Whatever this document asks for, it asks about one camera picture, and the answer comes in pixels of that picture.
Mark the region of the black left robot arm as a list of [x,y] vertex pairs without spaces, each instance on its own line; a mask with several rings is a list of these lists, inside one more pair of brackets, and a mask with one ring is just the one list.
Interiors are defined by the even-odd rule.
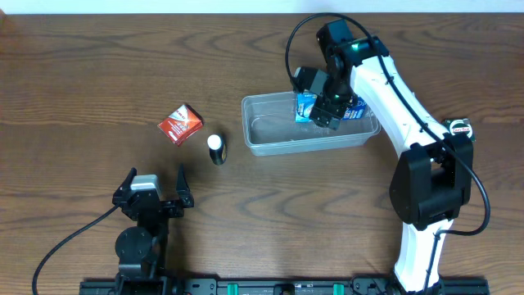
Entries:
[[169,220],[184,216],[186,208],[194,207],[183,166],[178,168],[176,193],[175,199],[162,201],[158,177],[139,175],[134,168],[114,192],[112,203],[136,223],[115,242],[119,273],[124,278],[156,279],[165,268]]

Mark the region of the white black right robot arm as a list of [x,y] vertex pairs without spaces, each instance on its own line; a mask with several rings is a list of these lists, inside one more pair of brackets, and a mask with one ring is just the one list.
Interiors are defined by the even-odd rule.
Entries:
[[383,42],[366,33],[357,39],[341,17],[316,34],[326,70],[299,69],[296,91],[314,93],[309,118],[339,129],[348,107],[362,98],[385,129],[398,156],[389,187],[391,204],[403,222],[400,254],[389,294],[439,294],[445,283],[438,263],[447,234],[469,202],[473,146],[466,134],[451,134],[435,120],[400,78]]

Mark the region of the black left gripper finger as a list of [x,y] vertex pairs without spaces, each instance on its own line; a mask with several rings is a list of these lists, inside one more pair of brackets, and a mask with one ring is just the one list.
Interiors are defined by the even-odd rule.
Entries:
[[179,165],[175,188],[180,199],[189,200],[191,198],[191,190],[187,184],[183,164]]
[[131,189],[131,183],[133,182],[134,177],[137,175],[137,170],[132,167],[121,184],[122,189]]

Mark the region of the blue fever patch box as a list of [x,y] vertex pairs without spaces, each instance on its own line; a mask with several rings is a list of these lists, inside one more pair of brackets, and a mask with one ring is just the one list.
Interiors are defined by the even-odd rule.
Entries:
[[[317,95],[313,93],[298,93],[296,95],[296,112],[295,122],[296,123],[308,123],[311,121],[309,118],[310,112],[314,106]],[[343,120],[358,120],[361,119],[366,112],[368,105],[361,98],[358,97],[357,106],[350,107],[346,110],[343,115]]]

